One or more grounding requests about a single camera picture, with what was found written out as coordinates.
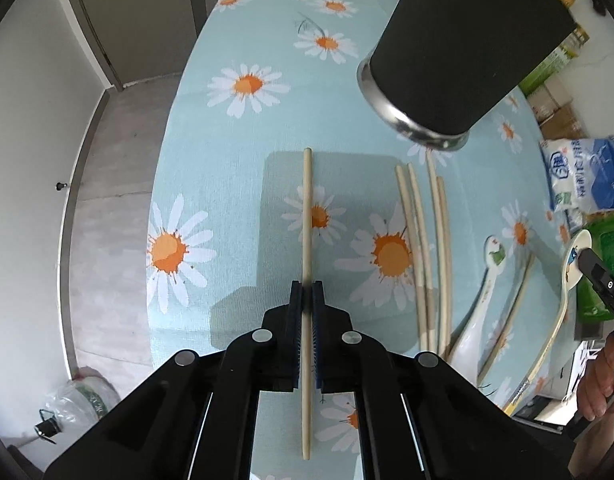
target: chopstick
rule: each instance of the chopstick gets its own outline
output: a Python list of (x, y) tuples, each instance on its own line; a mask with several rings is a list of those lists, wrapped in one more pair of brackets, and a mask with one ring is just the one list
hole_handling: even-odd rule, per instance
[(514, 298), (514, 303), (512, 304), (511, 310), (509, 311), (509, 316), (507, 316), (507, 319), (504, 322), (503, 330), (501, 330), (500, 335), (496, 340), (496, 344), (494, 345), (494, 348), (491, 349), (491, 352), (489, 353), (487, 360), (482, 367), (482, 370), (480, 370), (480, 373), (478, 374), (478, 384), (482, 384), (482, 381), (485, 380), (488, 371), (491, 369), (491, 366), (496, 361), (496, 357), (500, 352), (500, 349), (503, 348), (504, 342), (506, 341), (506, 337), (511, 330), (514, 319), (516, 318), (516, 314), (518, 314), (519, 307), (522, 304), (524, 293), (527, 290), (527, 283), (529, 283), (529, 271), (531, 270), (535, 259), (535, 254), (530, 253), (529, 258), (527, 259), (527, 264), (524, 267), (520, 287), (518, 288), (518, 292), (516, 293), (516, 297)]
[[(439, 326), (440, 336), (444, 335), (443, 326), (447, 324), (447, 263), (445, 254), (445, 229), (443, 228), (443, 214), (441, 211), (440, 193), (438, 190), (438, 181), (436, 176), (436, 166), (434, 165), (434, 159), (431, 151), (426, 150), (425, 156), (427, 158), (427, 171), (429, 173), (429, 186), (431, 187), (431, 199), (434, 205), (434, 221), (436, 222), (436, 249), (438, 253), (438, 288), (439, 288), (439, 311), (440, 319)], [(439, 347), (446, 348), (447, 342), (443, 339), (441, 341), (436, 340), (436, 320), (434, 306), (432, 307), (431, 315), (427, 313), (427, 322), (429, 323), (430, 333), (430, 351), (439, 353)]]
[(437, 178), (438, 191), (440, 194), (440, 209), (443, 217), (443, 235), (445, 237), (445, 282), (442, 284), (445, 288), (447, 298), (447, 311), (445, 322), (440, 326), (441, 336), (438, 354), (443, 359), (446, 359), (451, 349), (452, 339), (452, 309), (453, 309), (453, 283), (452, 283), (452, 237), (449, 229), (449, 206), (447, 204), (447, 194), (445, 192), (445, 180), (439, 176)]
[(409, 170), (409, 183), (411, 184), (411, 190), (414, 193), (414, 205), (416, 211), (416, 220), (418, 224), (418, 235), (420, 237), (420, 249), (423, 256), (423, 273), (425, 276), (425, 305), (427, 312), (425, 313), (425, 320), (427, 322), (426, 331), (427, 335), (427, 348), (429, 350), (429, 312), (434, 308), (434, 271), (431, 268), (431, 255), (429, 253), (429, 238), (427, 237), (427, 227), (425, 225), (425, 215), (423, 213), (423, 200), (420, 196), (420, 186), (418, 186), (418, 178), (416, 176), (416, 170), (413, 164), (408, 163), (407, 169)]
[(411, 197), (405, 180), (405, 172), (402, 166), (396, 166), (396, 180), (398, 190), (401, 194), (402, 210), (405, 213), (405, 224), (407, 225), (407, 237), (409, 238), (409, 249), (411, 250), (411, 260), (413, 266), (414, 288), (416, 291), (416, 311), (418, 314), (418, 341), (420, 351), (429, 349), (428, 326), (427, 326), (427, 307), (425, 305), (425, 291), (423, 287), (423, 258), (418, 247), (418, 229), (420, 225), (414, 220), (411, 208)]
[(301, 411), (303, 460), (311, 454), (311, 402), (313, 399), (313, 328), (311, 319), (311, 199), (313, 193), (311, 148), (303, 151), (303, 311), (301, 314)]

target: gray door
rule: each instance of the gray door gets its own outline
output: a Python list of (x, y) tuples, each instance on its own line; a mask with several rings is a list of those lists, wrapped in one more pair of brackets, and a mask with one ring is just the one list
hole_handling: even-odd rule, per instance
[(82, 0), (122, 84), (181, 72), (196, 41), (190, 0)]

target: finger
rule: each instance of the finger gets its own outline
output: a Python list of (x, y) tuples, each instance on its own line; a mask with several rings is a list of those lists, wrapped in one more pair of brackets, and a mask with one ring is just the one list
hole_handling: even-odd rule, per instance
[(614, 334), (609, 334), (607, 337), (607, 343), (600, 352), (607, 361), (607, 364), (611, 367), (614, 372)]
[(588, 377), (585, 377), (584, 390), (587, 394), (587, 399), (597, 416), (603, 416), (607, 411), (607, 401), (600, 391), (600, 386), (596, 380), (595, 373), (592, 373)]
[(583, 377), (578, 383), (578, 392), (576, 394), (576, 400), (578, 402), (578, 411), (583, 414), (584, 418), (591, 422), (596, 418), (596, 414), (594, 413), (594, 409), (591, 407), (589, 400), (586, 396), (586, 389), (584, 388), (584, 382), (586, 378)]
[(608, 359), (613, 362), (614, 356), (611, 353), (607, 356), (603, 350), (596, 357), (592, 367), (594, 371), (593, 377), (596, 378), (598, 387), (605, 397), (609, 397), (613, 393), (614, 385), (614, 368), (608, 362)]

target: bottle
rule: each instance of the bottle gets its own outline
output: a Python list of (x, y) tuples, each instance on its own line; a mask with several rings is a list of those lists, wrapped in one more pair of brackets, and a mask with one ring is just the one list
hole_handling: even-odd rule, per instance
[(589, 41), (589, 35), (581, 25), (576, 24), (576, 30), (565, 38), (547, 58), (534, 68), (520, 84), (522, 93), (528, 96), (551, 75), (560, 72), (562, 68), (575, 57), (580, 55), (580, 49)]
[(34, 426), (43, 440), (55, 444), (51, 437), (69, 433), (76, 441), (89, 428), (107, 415), (120, 402), (109, 383), (98, 377), (84, 377), (69, 381), (47, 398), (40, 410), (41, 423)]

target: light blue tablecloth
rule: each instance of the light blue tablecloth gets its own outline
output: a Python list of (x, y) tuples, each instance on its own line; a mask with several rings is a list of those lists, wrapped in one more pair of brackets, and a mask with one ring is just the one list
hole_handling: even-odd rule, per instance
[[(301, 275), (306, 146), (314, 150), (318, 206), (314, 276), (324, 282), (327, 302), (389, 350), (417, 353), (393, 170), (409, 161), (417, 167), (434, 240), (424, 151), (386, 126), (356, 83), (359, 61), (397, 2), (220, 0), (210, 15), (171, 109), (153, 189), (147, 280), (156, 366), (181, 348), (225, 349), (260, 326), (266, 309), (287, 302), (291, 281)], [(514, 89), (471, 129), (462, 150), (434, 152), (449, 199), (454, 329), (481, 286), (488, 236), (499, 237), (510, 257), (487, 314), (484, 347), (510, 307), (527, 251), (537, 256), (504, 353), (482, 387), (498, 404), (536, 357), (560, 297), (564, 219), (548, 214), (539, 138), (530, 107)], [(573, 320), (561, 331), (552, 368), (572, 352)], [(261, 397), (253, 474), (353, 478), (359, 452), (353, 396), (316, 404), (313, 457), (303, 462), (299, 395), (274, 395), (274, 404)]]

